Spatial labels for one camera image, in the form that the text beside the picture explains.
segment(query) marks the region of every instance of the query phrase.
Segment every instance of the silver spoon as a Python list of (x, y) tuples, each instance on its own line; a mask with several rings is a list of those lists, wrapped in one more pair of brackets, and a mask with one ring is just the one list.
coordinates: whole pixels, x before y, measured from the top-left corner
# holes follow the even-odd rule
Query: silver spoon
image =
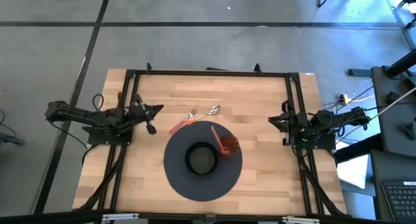
[(187, 121), (187, 125), (193, 124), (194, 122), (198, 121), (199, 119), (201, 119), (201, 118), (203, 118), (203, 117), (205, 117), (207, 115), (215, 115), (219, 111), (220, 111), (220, 105), (213, 106), (211, 108), (211, 110), (208, 113), (204, 114), (203, 116), (200, 116), (197, 119), (193, 119), (193, 120)]

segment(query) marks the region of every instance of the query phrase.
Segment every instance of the utensil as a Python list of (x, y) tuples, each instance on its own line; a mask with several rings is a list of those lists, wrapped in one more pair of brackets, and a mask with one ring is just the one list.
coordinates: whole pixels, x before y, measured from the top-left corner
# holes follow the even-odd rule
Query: utensil
[(216, 133), (216, 130), (215, 130), (214, 126), (211, 126), (211, 130), (212, 130), (212, 132), (214, 133), (214, 136), (215, 136), (216, 142), (218, 143), (218, 146), (219, 146), (219, 148), (220, 148), (220, 153), (221, 153), (221, 155), (224, 155), (224, 156), (229, 156), (229, 155), (231, 155), (231, 150), (230, 150), (229, 148), (227, 148), (227, 147), (222, 146), (222, 143), (221, 143), (220, 137), (218, 137), (218, 133)]
[(170, 129), (169, 134), (175, 133), (175, 131), (177, 131), (182, 126), (182, 124), (184, 124), (186, 121), (188, 121), (188, 119), (194, 117), (195, 113), (196, 113), (196, 107), (194, 107), (188, 113), (188, 116), (186, 118), (182, 119), (175, 127), (173, 127), (172, 129)]
[(201, 118), (203, 118), (203, 117), (205, 117), (207, 115), (215, 115), (219, 111), (220, 111), (220, 105), (213, 106), (211, 108), (211, 110), (208, 113), (204, 114), (203, 116), (200, 116), (197, 119), (193, 119), (193, 120), (187, 121), (187, 125), (193, 124), (194, 122), (198, 121), (199, 119), (201, 119)]

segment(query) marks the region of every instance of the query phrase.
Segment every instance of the black bowl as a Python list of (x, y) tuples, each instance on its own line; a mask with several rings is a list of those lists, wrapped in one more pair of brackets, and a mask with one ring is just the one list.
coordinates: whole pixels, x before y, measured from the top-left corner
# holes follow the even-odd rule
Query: black bowl
[(210, 143), (194, 143), (185, 153), (185, 163), (192, 173), (208, 175), (218, 165), (218, 151)]

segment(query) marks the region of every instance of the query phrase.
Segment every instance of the spoon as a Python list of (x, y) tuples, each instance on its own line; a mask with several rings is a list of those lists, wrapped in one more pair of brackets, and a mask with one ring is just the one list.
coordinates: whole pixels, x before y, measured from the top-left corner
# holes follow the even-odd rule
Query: spoon
[(215, 114), (217, 114), (219, 111), (220, 111), (220, 105), (213, 106), (213, 107), (211, 108), (211, 110), (210, 110), (208, 113), (204, 114), (203, 116), (200, 116), (200, 117), (198, 117), (197, 119), (193, 119), (193, 120), (189, 120), (189, 121), (187, 121), (187, 125), (193, 124), (194, 122), (198, 121), (199, 119), (201, 119), (201, 118), (203, 118), (203, 117), (205, 117), (205, 116), (207, 116), (207, 115), (215, 115)]
[(229, 155), (231, 155), (231, 150), (230, 150), (228, 147), (224, 147), (224, 146), (222, 145), (221, 140), (220, 140), (220, 137), (218, 137), (218, 133), (216, 133), (216, 130), (215, 130), (214, 126), (211, 126), (211, 130), (212, 130), (212, 132), (214, 133), (214, 137), (215, 137), (215, 140), (216, 140), (216, 141), (217, 141), (217, 143), (218, 143), (218, 146), (219, 146), (219, 148), (220, 148), (220, 152), (221, 152), (224, 156), (229, 156)]

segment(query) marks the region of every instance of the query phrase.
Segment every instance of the white paper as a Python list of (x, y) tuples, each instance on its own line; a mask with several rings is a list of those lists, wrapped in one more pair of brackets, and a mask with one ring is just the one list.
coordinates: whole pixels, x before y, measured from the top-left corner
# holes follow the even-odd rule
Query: white paper
[[(339, 142), (337, 144), (337, 150), (344, 147), (348, 147), (348, 144)], [(354, 158), (352, 160), (338, 164), (337, 172), (338, 177), (344, 182), (357, 186), (359, 188), (365, 188), (365, 175), (367, 173), (367, 160), (368, 155)]]
[(409, 10), (412, 14), (416, 14), (416, 3), (410, 3)]

